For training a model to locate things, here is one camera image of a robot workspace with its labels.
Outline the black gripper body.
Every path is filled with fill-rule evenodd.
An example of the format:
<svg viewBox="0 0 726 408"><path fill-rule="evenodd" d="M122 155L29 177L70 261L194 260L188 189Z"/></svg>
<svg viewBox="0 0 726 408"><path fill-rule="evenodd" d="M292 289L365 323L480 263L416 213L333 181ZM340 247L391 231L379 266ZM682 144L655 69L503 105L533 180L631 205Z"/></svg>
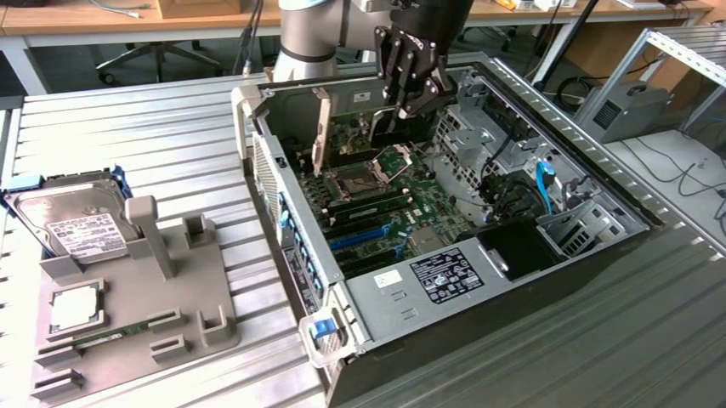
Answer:
<svg viewBox="0 0 726 408"><path fill-rule="evenodd" d="M373 29L377 76L420 79L448 62L449 46L461 31L471 1L401 1L389 23Z"/></svg>

